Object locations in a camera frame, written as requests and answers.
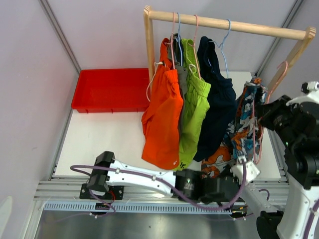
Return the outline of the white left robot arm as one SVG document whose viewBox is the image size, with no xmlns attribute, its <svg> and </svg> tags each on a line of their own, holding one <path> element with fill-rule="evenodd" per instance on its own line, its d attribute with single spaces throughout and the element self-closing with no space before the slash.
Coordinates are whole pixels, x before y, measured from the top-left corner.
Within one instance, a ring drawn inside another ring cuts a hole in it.
<svg viewBox="0 0 319 239">
<path fill-rule="evenodd" d="M 223 207 L 233 205 L 244 192 L 245 185 L 226 174 L 211 178 L 200 171 L 152 171 L 133 167 L 115 159 L 111 151 L 97 156 L 87 188 L 95 198 L 107 196 L 109 187 L 142 186 L 189 203 L 216 202 Z"/>
</svg>

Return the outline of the patterned blue orange shorts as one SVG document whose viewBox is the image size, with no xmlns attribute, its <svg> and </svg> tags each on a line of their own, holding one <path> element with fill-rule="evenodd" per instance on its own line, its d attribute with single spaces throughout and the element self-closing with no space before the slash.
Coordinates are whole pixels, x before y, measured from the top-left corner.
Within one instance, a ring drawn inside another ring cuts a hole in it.
<svg viewBox="0 0 319 239">
<path fill-rule="evenodd" d="M 246 82 L 242 94 L 236 99 L 235 118 L 228 124 L 221 145 L 217 151 L 204 159 L 201 171 L 212 178 L 233 165 L 240 156 L 258 164 L 261 160 L 263 127 L 258 123 L 256 106 L 266 101 L 267 87 L 261 78 L 252 78 Z"/>
</svg>

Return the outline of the olive grey shorts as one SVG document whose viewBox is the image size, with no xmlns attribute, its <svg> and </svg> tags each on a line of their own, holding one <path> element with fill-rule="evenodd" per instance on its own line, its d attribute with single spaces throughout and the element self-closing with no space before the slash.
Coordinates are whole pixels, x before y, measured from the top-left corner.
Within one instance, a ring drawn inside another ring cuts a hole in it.
<svg viewBox="0 0 319 239">
<path fill-rule="evenodd" d="M 171 52 L 168 53 L 168 58 L 169 60 L 171 60 Z M 175 68 L 177 70 L 177 79 L 178 79 L 180 94 L 183 99 L 183 106 L 180 112 L 180 117 L 178 122 L 178 130 L 179 130 L 179 133 L 181 133 L 182 125 L 183 125 L 182 118 L 185 112 L 185 94 L 187 93 L 187 89 L 188 89 L 187 82 L 186 82 L 188 71 L 184 66 L 180 66 L 177 60 L 175 60 Z"/>
</svg>

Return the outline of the lime green shorts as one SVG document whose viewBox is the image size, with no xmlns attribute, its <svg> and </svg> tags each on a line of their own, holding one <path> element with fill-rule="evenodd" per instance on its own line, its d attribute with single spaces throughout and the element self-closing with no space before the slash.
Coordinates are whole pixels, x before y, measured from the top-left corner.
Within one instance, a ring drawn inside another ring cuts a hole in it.
<svg viewBox="0 0 319 239">
<path fill-rule="evenodd" d="M 199 62 L 192 39 L 183 38 L 183 66 L 188 70 L 185 93 L 184 114 L 182 116 L 181 136 L 179 140 L 179 164 L 174 171 L 186 169 L 193 161 L 199 143 L 203 120 L 210 105 L 208 94 L 211 85 L 200 75 Z"/>
</svg>

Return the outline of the navy blue shorts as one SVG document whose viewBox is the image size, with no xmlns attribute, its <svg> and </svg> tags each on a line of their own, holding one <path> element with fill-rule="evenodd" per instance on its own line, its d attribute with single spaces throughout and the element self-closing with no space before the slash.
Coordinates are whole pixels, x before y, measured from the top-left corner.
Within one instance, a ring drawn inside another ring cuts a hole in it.
<svg viewBox="0 0 319 239">
<path fill-rule="evenodd" d="M 237 102 L 232 79 L 225 78 L 220 72 L 212 39 L 201 37 L 197 57 L 201 77 L 211 85 L 207 96 L 209 110 L 202 122 L 197 153 L 193 158 L 200 162 L 212 156 L 221 145 L 229 123 L 235 118 Z"/>
</svg>

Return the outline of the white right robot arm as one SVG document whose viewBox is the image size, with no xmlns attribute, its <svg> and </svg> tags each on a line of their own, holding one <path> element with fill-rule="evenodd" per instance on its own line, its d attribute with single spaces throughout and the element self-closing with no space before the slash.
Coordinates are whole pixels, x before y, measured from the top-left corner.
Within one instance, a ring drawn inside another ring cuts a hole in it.
<svg viewBox="0 0 319 239">
<path fill-rule="evenodd" d="M 261 126 L 285 146 L 289 194 L 284 211 L 255 209 L 261 239 L 312 239 L 319 220 L 319 94 L 283 95 L 257 107 Z"/>
</svg>

